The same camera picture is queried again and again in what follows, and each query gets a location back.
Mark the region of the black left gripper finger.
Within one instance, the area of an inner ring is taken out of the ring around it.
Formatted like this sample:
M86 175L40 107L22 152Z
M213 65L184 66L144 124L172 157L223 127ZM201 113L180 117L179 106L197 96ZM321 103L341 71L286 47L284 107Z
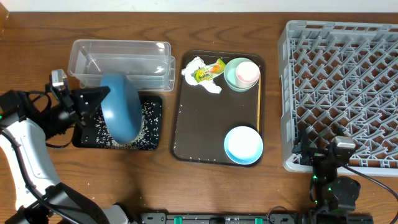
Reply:
M72 90L71 94L76 105L99 105L109 94L108 86Z
M94 126L100 115L101 106L84 106L80 111L79 125L82 128Z

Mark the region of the dark blue plate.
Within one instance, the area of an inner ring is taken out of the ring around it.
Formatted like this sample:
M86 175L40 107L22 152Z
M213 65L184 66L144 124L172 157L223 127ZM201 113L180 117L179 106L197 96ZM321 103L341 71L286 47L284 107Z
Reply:
M138 91L127 76L105 74L101 86L107 86L110 92L101 102L106 127L118 144L133 141L142 127L142 105Z

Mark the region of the light blue white bowl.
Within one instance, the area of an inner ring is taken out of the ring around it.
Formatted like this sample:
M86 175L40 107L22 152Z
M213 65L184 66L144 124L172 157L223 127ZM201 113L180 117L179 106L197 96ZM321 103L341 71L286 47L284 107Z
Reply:
M234 163L252 165L262 156L264 143L261 135L248 126L231 129L224 138L225 154Z

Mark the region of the white tissue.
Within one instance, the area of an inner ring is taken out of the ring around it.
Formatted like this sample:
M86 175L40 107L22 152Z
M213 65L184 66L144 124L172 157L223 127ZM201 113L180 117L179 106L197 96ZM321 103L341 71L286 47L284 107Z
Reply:
M191 86L202 86L209 93L220 94L222 88L214 83L213 80L206 80L197 82L194 77L194 71L205 66L204 61L200 57L195 57L190 61L186 67L181 71L181 74L185 77L185 81Z

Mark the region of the green orange snack wrapper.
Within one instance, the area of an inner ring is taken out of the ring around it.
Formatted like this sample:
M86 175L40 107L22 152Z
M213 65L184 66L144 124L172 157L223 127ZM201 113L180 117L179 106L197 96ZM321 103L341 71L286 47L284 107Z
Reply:
M195 70L193 73L194 79L200 83L202 81L210 81L216 78L218 75L221 75L225 70L226 64L222 59L218 59L215 63L211 65L205 65L198 70Z

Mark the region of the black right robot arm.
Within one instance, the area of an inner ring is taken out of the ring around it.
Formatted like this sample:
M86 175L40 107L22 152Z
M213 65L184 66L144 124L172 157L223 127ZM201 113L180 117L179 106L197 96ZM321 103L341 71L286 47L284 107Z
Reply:
M313 214L346 215L356 208L360 184L339 176L338 168L349 163L355 150L351 137L335 136L326 148L312 147L305 128L298 132L292 153L300 154L300 164L312 167L310 200L315 202Z

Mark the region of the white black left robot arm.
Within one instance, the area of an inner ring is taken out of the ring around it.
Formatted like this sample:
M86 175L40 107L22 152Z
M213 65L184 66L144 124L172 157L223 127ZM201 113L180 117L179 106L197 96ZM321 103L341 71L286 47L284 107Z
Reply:
M1 149L16 188L16 214L7 223L139 223L121 203L102 209L62 183L47 140L74 125L85 127L109 94L107 86L70 90L63 70L54 70L44 91L9 90L1 95Z

